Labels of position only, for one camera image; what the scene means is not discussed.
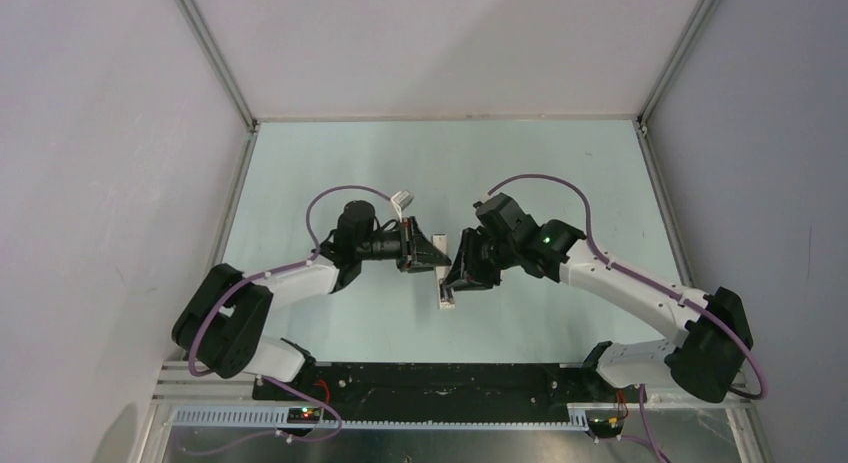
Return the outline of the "white remote control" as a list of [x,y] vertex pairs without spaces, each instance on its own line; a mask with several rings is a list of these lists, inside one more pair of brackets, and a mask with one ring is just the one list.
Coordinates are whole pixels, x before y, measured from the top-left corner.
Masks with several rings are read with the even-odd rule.
[[[431,242],[445,255],[449,253],[448,237],[445,234],[434,234]],[[448,276],[450,268],[451,264],[448,264],[447,266],[436,267],[434,270],[438,290],[439,310],[449,310],[456,307],[452,291],[444,286],[444,280]]]

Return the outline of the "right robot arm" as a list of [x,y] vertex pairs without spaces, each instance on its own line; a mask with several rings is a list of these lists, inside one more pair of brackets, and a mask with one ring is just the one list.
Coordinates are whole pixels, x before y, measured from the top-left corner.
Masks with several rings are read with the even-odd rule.
[[637,317],[661,334],[639,344],[597,345],[585,363],[585,394],[606,401],[620,388],[672,381],[692,396],[720,403],[736,390],[753,337],[742,300],[653,280],[602,252],[582,230],[552,219],[539,225],[510,196],[475,205],[480,224],[461,234],[443,288],[456,293],[500,285],[505,270],[570,285]]

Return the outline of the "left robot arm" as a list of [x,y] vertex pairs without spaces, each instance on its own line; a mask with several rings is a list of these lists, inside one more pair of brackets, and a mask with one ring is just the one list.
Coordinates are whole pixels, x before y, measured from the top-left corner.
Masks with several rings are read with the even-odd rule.
[[306,365],[310,356],[294,343],[264,335],[268,314],[338,292],[360,275],[363,262],[384,260],[394,261],[402,273],[451,263],[414,217],[380,225],[373,205],[351,201],[335,229],[304,262],[252,277],[226,263],[210,269],[174,324],[171,338],[221,378],[240,373],[270,377],[290,398],[304,399],[316,386],[316,373]]

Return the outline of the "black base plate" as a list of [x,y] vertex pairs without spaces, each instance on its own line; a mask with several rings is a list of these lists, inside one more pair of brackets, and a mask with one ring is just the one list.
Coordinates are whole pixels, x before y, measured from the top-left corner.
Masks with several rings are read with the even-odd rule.
[[290,385],[344,420],[555,422],[620,400],[592,368],[556,363],[315,363]]

